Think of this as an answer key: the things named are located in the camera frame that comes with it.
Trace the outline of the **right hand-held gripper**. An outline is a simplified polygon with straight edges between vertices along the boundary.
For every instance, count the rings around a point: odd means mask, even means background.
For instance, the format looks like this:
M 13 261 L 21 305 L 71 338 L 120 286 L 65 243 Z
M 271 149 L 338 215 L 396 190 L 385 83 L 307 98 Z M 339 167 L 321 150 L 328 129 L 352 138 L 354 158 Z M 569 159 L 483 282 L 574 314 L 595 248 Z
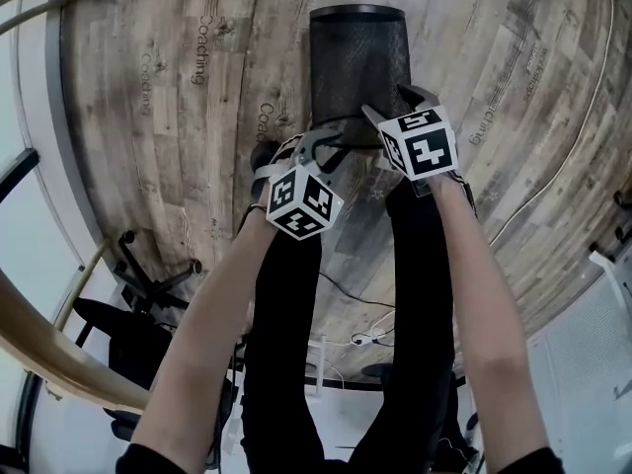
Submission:
M 377 127 L 390 166 L 422 198 L 430 193 L 428 178 L 457 169 L 456 139 L 437 95 L 412 84 L 397 89 L 409 106 L 407 115 L 388 119 L 367 104 L 361 111 Z

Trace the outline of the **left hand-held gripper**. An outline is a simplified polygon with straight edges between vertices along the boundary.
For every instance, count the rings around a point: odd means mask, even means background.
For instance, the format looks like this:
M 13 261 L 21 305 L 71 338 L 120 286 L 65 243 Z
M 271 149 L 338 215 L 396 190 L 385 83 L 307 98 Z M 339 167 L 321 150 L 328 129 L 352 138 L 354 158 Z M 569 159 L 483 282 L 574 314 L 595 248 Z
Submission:
M 263 205 L 266 220 L 298 241 L 331 229 L 342 211 L 344 200 L 323 176 L 335 173 L 349 154 L 326 145 L 341 136 L 332 128 L 307 131 L 299 145 L 280 144 L 273 162 L 253 172 L 251 195 Z

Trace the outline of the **black mesh waste bin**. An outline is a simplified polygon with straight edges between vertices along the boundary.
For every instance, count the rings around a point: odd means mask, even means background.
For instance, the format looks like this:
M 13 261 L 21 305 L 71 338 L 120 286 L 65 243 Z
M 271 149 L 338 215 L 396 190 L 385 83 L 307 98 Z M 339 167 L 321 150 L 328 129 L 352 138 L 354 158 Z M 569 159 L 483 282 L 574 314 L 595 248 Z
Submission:
M 409 110 L 398 90 L 411 82 L 405 12 L 374 4 L 313 10 L 309 52 L 311 127 L 339 132 L 342 144 L 377 148 L 377 130 L 361 107 L 386 119 Z

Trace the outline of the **person's right forearm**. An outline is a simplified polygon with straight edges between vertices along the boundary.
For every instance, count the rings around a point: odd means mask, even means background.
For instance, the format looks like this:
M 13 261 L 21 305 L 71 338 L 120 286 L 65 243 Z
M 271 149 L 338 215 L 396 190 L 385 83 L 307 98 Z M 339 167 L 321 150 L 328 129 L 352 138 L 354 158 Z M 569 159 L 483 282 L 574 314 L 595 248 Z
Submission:
M 429 180 L 449 259 L 464 369 L 481 424 L 488 474 L 548 446 L 514 295 L 461 186 Z

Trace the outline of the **person's left shoe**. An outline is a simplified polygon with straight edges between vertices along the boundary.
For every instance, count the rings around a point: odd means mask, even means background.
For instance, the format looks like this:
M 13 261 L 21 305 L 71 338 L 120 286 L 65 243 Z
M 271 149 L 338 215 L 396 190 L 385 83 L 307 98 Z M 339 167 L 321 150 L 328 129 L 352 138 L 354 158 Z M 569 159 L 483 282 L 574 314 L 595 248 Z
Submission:
M 250 156 L 250 166 L 254 173 L 260 168 L 273 162 L 280 148 L 280 143 L 274 140 L 262 140 L 257 143 Z

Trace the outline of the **person's right leg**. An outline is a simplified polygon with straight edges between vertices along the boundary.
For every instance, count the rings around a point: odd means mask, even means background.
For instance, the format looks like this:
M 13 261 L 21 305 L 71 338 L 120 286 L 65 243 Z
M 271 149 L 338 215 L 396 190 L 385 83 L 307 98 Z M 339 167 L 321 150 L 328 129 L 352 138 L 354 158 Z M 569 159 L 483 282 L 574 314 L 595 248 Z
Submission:
M 401 182 L 387 197 L 394 236 L 394 359 L 377 417 L 351 474 L 427 474 L 445 420 L 454 363 L 453 298 L 432 196 Z

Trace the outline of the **white power strip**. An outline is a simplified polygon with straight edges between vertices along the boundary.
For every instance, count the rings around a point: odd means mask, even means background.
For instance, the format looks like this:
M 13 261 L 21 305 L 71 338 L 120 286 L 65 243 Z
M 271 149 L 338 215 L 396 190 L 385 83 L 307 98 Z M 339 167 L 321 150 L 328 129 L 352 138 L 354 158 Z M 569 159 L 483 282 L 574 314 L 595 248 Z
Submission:
M 369 344 L 378 344 L 385 336 L 386 334 L 383 330 L 376 329 L 372 332 L 354 333 L 351 336 L 350 342 L 352 345 L 358 347 Z

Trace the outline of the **black round stand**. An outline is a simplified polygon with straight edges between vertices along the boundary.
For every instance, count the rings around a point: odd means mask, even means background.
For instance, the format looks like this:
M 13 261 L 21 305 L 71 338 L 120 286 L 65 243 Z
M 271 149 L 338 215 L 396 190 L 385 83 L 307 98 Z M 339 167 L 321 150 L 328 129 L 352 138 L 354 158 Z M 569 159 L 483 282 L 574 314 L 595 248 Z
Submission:
M 393 364 L 391 362 L 375 363 L 365 366 L 361 374 L 367 378 L 377 378 L 385 383 L 392 373 Z

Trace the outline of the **black office chair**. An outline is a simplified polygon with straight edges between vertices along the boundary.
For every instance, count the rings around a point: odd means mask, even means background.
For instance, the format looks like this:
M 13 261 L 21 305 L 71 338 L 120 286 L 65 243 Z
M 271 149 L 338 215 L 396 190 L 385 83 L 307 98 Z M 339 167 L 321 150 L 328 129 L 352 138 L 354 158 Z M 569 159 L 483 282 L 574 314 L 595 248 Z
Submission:
M 623 248 L 630 240 L 632 240 L 632 188 L 625 191 L 616 191 L 613 194 L 613 201 L 619 210 L 623 211 L 627 216 L 629 223 L 628 228 L 617 225 L 614 228 L 614 237 L 618 246 Z M 617 252 L 606 252 L 596 241 L 589 244 L 589 253 L 598 253 L 605 257 L 609 262 L 615 264 L 617 260 Z
M 104 333 L 110 338 L 108 367 L 148 390 L 175 330 L 155 319 L 152 308 L 187 309 L 189 303 L 172 294 L 171 290 L 189 277 L 199 276 L 202 263 L 192 259 L 182 272 L 162 281 L 152 279 L 129 249 L 134 240 L 135 233 L 131 230 L 118 238 L 123 258 L 115 267 L 115 275 L 124 282 L 122 298 L 128 308 L 122 310 L 95 299 L 76 298 L 73 311 L 85 321 L 76 345 L 83 346 L 94 329 Z

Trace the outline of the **white desk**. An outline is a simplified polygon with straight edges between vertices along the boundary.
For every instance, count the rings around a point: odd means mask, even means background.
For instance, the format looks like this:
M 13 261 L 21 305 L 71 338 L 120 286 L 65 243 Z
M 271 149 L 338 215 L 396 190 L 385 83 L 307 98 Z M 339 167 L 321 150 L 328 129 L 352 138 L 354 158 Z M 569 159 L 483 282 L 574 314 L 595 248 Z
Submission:
M 619 308 L 627 314 L 630 319 L 632 319 L 632 307 L 628 304 L 623 293 L 624 287 L 616 276 L 616 265 L 599 251 L 591 251 L 589 254 L 589 260 L 602 268 L 612 288 Z

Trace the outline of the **person's black shirt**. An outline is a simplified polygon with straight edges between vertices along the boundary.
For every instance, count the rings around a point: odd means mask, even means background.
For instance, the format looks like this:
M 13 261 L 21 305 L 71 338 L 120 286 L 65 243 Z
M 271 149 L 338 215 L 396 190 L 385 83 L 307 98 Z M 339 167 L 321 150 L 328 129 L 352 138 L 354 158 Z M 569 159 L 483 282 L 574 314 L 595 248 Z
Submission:
M 308 474 L 352 474 L 349 463 L 342 460 L 325 460 Z M 116 463 L 116 474 L 187 474 L 183 469 L 160 453 L 139 444 L 130 445 Z M 562 461 L 550 447 L 527 454 L 498 474 L 566 474 Z

